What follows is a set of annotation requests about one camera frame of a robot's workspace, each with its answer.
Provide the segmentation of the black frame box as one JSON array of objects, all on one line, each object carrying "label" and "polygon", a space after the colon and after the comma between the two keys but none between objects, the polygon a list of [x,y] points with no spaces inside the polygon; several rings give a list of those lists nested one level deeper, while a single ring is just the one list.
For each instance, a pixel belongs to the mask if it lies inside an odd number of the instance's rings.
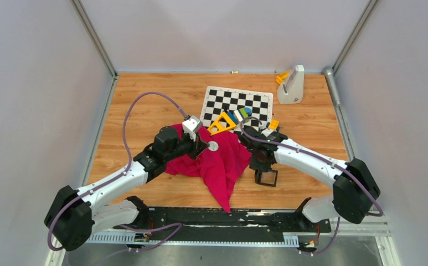
[{"label": "black frame box", "polygon": [[257,185],[276,187],[278,178],[278,171],[260,171],[256,170],[254,174],[255,183]]}]

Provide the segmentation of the green round brooch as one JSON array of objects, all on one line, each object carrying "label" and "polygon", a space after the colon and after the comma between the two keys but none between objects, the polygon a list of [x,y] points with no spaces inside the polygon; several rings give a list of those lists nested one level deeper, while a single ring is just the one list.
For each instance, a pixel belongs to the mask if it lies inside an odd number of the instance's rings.
[{"label": "green round brooch", "polygon": [[209,151],[218,151],[219,145],[216,141],[209,141],[208,142],[208,149],[209,149]]}]

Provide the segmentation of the magenta red garment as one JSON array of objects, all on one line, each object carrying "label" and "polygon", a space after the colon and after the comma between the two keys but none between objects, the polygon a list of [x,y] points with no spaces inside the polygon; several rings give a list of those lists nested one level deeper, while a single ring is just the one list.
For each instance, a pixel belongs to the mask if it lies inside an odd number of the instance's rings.
[{"label": "magenta red garment", "polygon": [[204,141],[214,141],[216,151],[205,149],[195,160],[184,155],[167,164],[165,173],[200,177],[224,212],[230,212],[230,197],[236,181],[249,166],[251,152],[240,142],[236,134],[227,131],[214,136],[202,127],[199,134]]}]

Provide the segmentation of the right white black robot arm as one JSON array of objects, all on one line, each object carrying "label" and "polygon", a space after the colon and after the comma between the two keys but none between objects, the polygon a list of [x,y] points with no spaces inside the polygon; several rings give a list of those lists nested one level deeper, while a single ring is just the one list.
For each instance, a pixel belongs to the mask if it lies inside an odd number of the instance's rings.
[{"label": "right white black robot arm", "polygon": [[274,130],[258,131],[251,126],[241,130],[240,142],[251,152],[250,168],[256,175],[270,172],[277,163],[295,168],[332,190],[327,196],[306,198],[300,204],[295,216],[298,229],[310,231],[318,222],[338,217],[360,224],[372,215],[370,209],[377,206],[380,189],[364,161],[324,156]]}]

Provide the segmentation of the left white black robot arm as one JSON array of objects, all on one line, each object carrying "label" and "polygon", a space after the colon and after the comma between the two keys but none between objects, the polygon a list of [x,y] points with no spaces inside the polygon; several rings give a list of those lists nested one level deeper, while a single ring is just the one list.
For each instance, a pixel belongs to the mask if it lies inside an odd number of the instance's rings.
[{"label": "left white black robot arm", "polygon": [[184,155],[197,158],[209,144],[200,137],[202,126],[192,129],[182,124],[178,132],[173,126],[160,129],[154,141],[128,164],[109,176],[77,189],[62,187],[48,210],[44,224],[48,228],[48,247],[53,251],[72,251],[83,245],[92,234],[119,224],[144,228],[148,213],[132,202],[121,208],[121,214],[110,223],[102,218],[110,210],[110,202],[126,191],[142,186],[166,171],[170,161]]}]

